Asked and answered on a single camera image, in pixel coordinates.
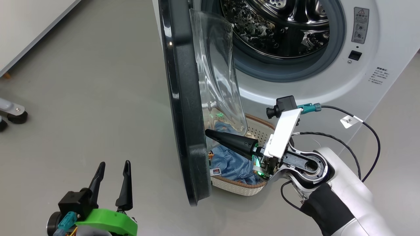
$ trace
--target blue cloth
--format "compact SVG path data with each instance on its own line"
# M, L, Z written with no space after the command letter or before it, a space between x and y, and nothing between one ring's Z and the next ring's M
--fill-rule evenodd
M232 126L223 122L215 124L215 130L238 134ZM240 181L244 184L258 184L261 179L254 174L252 167L254 163L225 146L218 146L212 149L214 154L211 161L211 169L220 168L221 176L233 181Z

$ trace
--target white tag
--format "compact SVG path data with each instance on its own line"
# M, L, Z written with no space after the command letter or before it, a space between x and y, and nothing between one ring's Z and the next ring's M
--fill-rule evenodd
M357 119L349 115L344 117L340 121L343 124L344 128L350 128L352 125L359 123Z
M222 173L220 172L219 168L210 169L210 176L218 176L220 174L222 174Z

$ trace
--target sticker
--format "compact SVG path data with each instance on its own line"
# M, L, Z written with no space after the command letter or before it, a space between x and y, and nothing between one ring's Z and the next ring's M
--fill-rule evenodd
M370 76L368 81L377 85L382 85L386 81L388 76L389 73L387 69L382 67L376 67L375 71Z
M368 33L369 9L354 8L352 42L364 44Z
M342 118L340 121L343 124L344 128L350 128L352 125L359 123L357 119L349 115Z
M210 169L210 176L218 176L220 174L220 168Z

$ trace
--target black wheel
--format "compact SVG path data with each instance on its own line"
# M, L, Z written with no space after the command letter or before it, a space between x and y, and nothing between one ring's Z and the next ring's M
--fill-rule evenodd
M2 132L3 130L5 130L7 127L7 122L4 120L1 120L0 122L0 132Z
M12 114L8 114L7 115L7 119L15 124L23 124L26 122L26 120L28 119L28 113L27 112L23 112L20 115L12 115Z

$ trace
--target black cable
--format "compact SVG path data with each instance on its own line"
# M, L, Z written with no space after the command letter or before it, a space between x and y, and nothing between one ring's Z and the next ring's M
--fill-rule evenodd
M294 208L295 208L295 209L297 209L298 211L301 211L299 207L295 206L293 203L291 203L289 200L287 200L287 199L286 199L286 197L285 197L285 196L284 196L284 194L283 194L283 188L284 188L286 185L288 185L288 184L291 184L291 180L290 180L290 181L287 181L286 183L284 183L284 184L281 186L281 188L280 188L280 193L281 193L281 196L283 197L283 199L284 199L287 203L289 203L289 205L291 205L292 207L294 207Z
M344 111L343 109L333 107L333 106L321 106L321 108L330 108L330 109L334 109L334 110L341 111L342 113L345 113L345 114L347 114L347 115L349 115L349 116L353 116L353 117L354 117L354 115L352 115L351 113L349 113L349 112L347 112L347 111ZM372 167L371 167L371 168L370 168L370 170L367 172L366 176L362 179L362 182L364 182L364 181L365 181L365 180L369 177L369 175L372 173L373 169L374 169L374 168L375 168L375 166L376 166L376 163L378 163L378 160L379 160L379 155L381 154L381 142L379 141L378 134L375 132L375 130L373 130L373 128L372 128L370 125L368 125L368 124L367 124L366 122L364 122L364 121L362 122L362 124L363 124L364 126L366 126L368 129L370 129L370 131L372 131L372 133L373 133L373 135L375 135L376 141L377 141L377 143L378 143L378 153L376 154L376 158L375 158L375 161L373 162Z
M356 166L357 166L357 175L359 176L359 179L362 179L362 172L360 171L359 161L357 160L357 157L354 154L353 150L346 143L344 143L343 141L341 141L340 139L338 139L338 138L336 138L332 135L325 134L325 133L320 133L320 132L299 132L299 134L313 134L313 135L325 136L325 137L328 137L328 138L332 138L332 139L338 141L339 143L341 143L342 145L344 145L350 151L350 153L352 154L352 156L354 158L354 161L356 162Z

